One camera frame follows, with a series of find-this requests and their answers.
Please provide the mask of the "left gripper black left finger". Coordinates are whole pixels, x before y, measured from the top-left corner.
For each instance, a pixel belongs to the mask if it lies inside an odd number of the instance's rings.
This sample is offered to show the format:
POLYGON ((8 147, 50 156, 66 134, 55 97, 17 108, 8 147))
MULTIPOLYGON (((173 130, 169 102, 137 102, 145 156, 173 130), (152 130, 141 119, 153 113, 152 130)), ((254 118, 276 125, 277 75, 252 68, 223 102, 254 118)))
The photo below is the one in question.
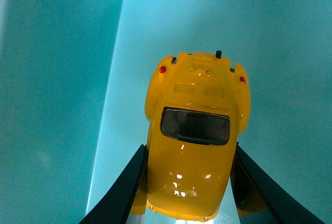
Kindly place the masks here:
POLYGON ((141 145, 111 188, 80 223, 143 223, 148 151, 141 145))

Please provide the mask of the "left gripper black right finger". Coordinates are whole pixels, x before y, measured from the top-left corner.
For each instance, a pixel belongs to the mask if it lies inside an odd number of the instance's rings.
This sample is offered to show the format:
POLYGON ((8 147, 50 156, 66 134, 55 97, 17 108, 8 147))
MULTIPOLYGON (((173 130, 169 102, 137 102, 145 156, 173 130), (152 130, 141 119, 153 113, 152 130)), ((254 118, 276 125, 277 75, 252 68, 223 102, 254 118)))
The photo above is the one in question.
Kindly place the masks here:
POLYGON ((289 195, 239 145, 230 180, 240 223, 323 223, 289 195))

